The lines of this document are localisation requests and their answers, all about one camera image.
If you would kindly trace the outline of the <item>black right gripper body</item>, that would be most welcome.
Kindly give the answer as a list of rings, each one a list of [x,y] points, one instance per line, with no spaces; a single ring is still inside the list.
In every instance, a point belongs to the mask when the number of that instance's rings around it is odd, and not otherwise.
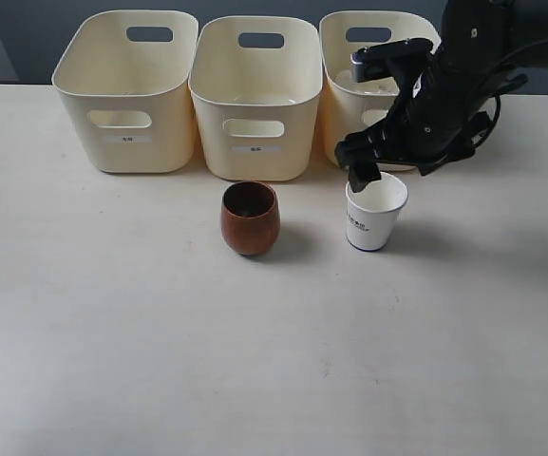
[[[334,148],[337,163],[407,165],[426,176],[438,168],[474,156],[478,134],[496,125],[482,106],[499,99],[501,71],[488,66],[457,69],[443,48],[433,47],[418,75],[404,84],[384,119],[349,133]]]

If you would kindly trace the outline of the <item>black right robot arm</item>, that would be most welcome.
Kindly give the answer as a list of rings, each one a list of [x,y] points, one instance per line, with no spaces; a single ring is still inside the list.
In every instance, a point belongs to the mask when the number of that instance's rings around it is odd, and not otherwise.
[[[353,192],[380,180],[383,164],[426,176],[472,158],[499,120],[485,103],[524,86],[524,69],[548,68],[548,1],[449,1],[442,26],[437,46],[407,38],[352,53],[354,81],[399,88],[384,119],[335,146]]]

